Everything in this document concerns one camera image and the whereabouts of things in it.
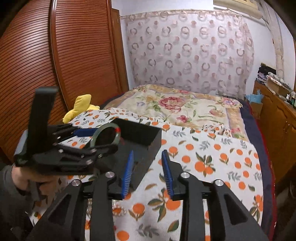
orange polka dot fabric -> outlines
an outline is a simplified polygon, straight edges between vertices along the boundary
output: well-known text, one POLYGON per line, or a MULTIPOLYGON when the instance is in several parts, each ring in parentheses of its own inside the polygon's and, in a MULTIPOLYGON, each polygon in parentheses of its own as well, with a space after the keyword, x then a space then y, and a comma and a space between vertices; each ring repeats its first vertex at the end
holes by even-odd
MULTIPOLYGON (((142 117, 122 108, 93 110, 92 115, 89 114, 84 112, 71 123, 82 128, 88 128, 90 124, 92 127, 99 127, 114 118, 122 118, 162 130, 160 150, 137 190, 129 193, 123 201, 117 202, 126 210, 126 214, 113 217, 116 240, 180 239, 183 202, 171 200, 167 193, 161 165, 161 152, 164 149, 168 151, 172 161, 180 163, 185 172, 191 173, 199 180, 206 182, 223 180, 254 219, 261 224, 263 187, 260 157, 251 143, 229 137, 228 133, 217 133, 218 129, 226 130, 225 126, 209 126, 208 129, 199 130, 175 126, 161 119, 142 117)), ((82 148, 88 141, 89 137, 73 137, 63 141, 62 144, 82 148)), ((92 180, 91 175, 65 177, 68 183, 77 178, 83 182, 92 180)), ((34 223, 38 222, 38 218, 50 203, 51 200, 48 204, 42 201, 41 204, 35 205, 33 214, 37 212, 37 215, 31 216, 34 223)), ((205 200, 203 208, 205 240, 210 240, 210 217, 205 200)), ((87 216, 86 241, 89 241, 89 220, 87 216)))

black rectangular tray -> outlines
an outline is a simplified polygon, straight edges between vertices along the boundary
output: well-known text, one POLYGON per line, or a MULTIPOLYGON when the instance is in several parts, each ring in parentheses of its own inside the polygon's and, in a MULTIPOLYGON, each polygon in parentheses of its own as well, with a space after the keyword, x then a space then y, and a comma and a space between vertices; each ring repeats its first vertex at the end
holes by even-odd
POLYGON ((161 129, 116 118, 112 121, 121 129, 118 151, 97 161, 101 172, 114 171, 122 178, 130 152, 134 152, 134 167, 130 187, 136 190, 161 147, 161 129))

bedsheet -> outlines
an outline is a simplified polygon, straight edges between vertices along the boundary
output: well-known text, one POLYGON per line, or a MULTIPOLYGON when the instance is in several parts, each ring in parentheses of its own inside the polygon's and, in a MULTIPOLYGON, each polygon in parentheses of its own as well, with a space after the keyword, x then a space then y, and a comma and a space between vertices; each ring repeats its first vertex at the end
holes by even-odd
POLYGON ((197 94, 159 85, 141 85, 105 106, 120 107, 146 117, 157 117, 173 125, 202 128, 223 124, 233 137, 248 141, 239 108, 234 99, 197 94))
MULTIPOLYGON (((175 126, 159 118, 146 118, 122 108, 89 110, 71 121, 82 128, 98 127, 114 118, 123 118, 162 129, 162 146, 137 190, 125 200, 118 201, 114 216, 116 240, 179 240, 182 217, 182 201, 172 201, 166 191, 161 166, 161 152, 167 149, 172 161, 182 165, 184 171, 200 180, 212 182, 221 179, 242 201, 254 219, 261 224, 263 211, 263 187, 261 167, 255 147, 246 141, 229 137, 230 130, 222 124, 207 129, 175 126)), ((64 145, 83 148, 89 137, 74 137, 63 141, 64 145)), ((73 179, 92 180, 91 175, 68 176, 58 181, 61 191, 73 179)), ((41 218, 53 197, 35 203, 31 221, 41 218)), ((209 215, 204 201, 205 240, 210 240, 209 215)), ((90 217, 85 223, 85 239, 89 240, 90 217)))

cardboard box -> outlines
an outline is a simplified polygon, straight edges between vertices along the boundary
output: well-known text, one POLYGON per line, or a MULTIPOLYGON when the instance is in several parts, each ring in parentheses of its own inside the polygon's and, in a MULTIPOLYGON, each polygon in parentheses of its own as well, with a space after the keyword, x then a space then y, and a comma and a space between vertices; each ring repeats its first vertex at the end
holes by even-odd
POLYGON ((273 82, 270 78, 267 78, 265 85, 276 92, 278 95, 286 97, 287 94, 290 94, 290 90, 286 89, 283 86, 279 86, 277 83, 273 82))
POLYGON ((259 120, 263 104, 262 103, 258 104, 258 103, 255 103, 255 102, 252 102, 252 103, 249 103, 249 104, 250 104, 250 106, 252 108, 254 118, 259 120))

wooden wardrobe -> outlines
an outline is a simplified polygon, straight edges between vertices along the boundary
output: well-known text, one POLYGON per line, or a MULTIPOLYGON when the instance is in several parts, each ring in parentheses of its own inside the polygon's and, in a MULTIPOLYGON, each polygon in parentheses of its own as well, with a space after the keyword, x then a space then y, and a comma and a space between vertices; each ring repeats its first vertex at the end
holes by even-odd
POLYGON ((10 160, 37 87, 59 87, 50 123, 79 95, 100 105, 128 91, 112 28, 110 0, 31 0, 17 13, 0 39, 0 151, 10 160))

